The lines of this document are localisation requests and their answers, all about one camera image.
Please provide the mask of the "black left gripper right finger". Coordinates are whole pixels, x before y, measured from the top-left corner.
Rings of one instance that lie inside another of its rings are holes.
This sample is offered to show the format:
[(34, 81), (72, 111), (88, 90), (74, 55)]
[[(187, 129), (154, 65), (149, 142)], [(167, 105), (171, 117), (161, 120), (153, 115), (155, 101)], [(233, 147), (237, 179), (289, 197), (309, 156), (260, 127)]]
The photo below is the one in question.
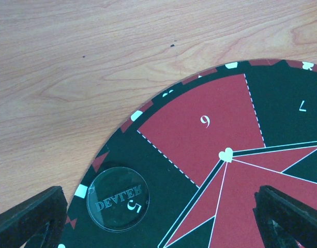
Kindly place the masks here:
[(265, 247), (317, 247), (317, 210), (263, 185), (254, 194), (254, 217)]

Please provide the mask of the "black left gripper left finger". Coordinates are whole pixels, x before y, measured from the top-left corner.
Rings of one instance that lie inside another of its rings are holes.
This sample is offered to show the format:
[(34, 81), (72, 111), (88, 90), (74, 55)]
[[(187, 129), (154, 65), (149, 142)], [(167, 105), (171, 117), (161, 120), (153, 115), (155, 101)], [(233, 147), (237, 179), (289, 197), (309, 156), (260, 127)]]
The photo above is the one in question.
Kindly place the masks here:
[(61, 186), (52, 186), (0, 214), (0, 247), (58, 247), (67, 218)]

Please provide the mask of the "clear dealer button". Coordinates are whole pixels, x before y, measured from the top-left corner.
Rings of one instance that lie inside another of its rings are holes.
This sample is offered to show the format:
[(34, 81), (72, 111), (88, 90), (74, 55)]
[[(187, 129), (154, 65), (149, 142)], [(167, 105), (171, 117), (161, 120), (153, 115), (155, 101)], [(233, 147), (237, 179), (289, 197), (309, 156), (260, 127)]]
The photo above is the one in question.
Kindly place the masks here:
[(104, 170), (92, 181), (86, 197), (91, 220), (110, 232), (135, 227), (146, 215), (149, 203), (146, 181), (138, 172), (127, 167)]

